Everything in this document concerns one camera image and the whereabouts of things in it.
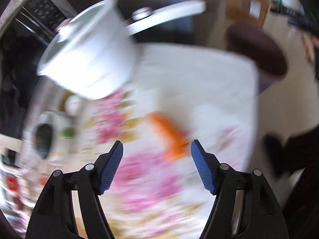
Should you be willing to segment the lower cardboard box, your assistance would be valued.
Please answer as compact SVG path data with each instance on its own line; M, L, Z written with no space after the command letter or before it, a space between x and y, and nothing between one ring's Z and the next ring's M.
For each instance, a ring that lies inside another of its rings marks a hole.
M263 27L270 0L226 0L226 18Z

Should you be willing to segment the orange peel scrap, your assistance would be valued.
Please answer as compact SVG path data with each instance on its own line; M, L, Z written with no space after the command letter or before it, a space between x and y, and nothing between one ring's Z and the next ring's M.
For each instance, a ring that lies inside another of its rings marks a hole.
M147 114L146 119L163 142L166 160L175 161L189 155L186 133L168 116L161 112L151 112Z

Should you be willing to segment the white electric cooking pot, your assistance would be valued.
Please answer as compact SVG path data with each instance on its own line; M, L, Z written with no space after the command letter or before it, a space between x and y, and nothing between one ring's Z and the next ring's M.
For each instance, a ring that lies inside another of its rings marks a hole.
M138 9L125 20L117 0L104 0L57 28L37 66L37 74L88 100L117 91L138 61L133 35L206 10L204 0L188 0L152 10Z

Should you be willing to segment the dark purple trash bin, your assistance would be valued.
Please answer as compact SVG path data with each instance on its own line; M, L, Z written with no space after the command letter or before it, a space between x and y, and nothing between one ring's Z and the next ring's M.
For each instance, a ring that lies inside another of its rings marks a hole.
M286 55L262 28L249 23L233 23L225 31L228 51L255 62L259 75L259 92L282 80L288 72Z

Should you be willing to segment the floral tablecloth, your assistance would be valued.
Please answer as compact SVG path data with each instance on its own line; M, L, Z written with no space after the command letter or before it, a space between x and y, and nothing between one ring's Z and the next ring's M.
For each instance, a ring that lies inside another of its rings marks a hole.
M245 170L256 134L258 73L233 52L177 44L141 44L132 78L89 101L42 77L17 149L1 166L5 197L24 234L50 174L94 162L116 140L124 153L99 197L117 238L199 238L215 197L190 154L192 140L219 161Z

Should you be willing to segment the dark green pumpkin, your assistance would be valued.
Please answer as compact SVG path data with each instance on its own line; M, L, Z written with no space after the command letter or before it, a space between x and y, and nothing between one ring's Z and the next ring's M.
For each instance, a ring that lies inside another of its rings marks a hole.
M47 123L38 125L35 132L35 149L41 158L49 156L53 140L53 128Z

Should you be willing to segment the black microwave oven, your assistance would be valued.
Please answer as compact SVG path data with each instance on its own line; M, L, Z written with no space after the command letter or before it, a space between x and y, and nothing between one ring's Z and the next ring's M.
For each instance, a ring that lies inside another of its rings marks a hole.
M39 83L39 60L56 28L76 15L66 0L27 0L1 35L1 134L15 139L22 130Z

